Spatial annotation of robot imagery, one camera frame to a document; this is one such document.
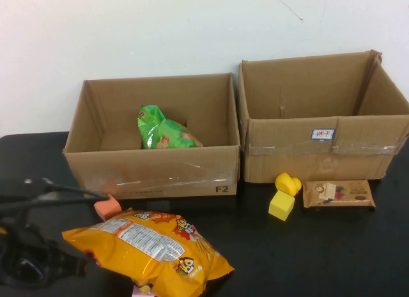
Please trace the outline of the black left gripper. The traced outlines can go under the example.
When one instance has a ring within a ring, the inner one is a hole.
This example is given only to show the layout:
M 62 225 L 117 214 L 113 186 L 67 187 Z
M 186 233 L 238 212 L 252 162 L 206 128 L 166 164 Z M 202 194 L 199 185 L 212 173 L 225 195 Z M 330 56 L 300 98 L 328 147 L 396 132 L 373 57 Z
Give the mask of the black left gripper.
M 89 259 L 65 251 L 34 225 L 1 224 L 1 285 L 38 290 L 58 280 L 83 277 Z

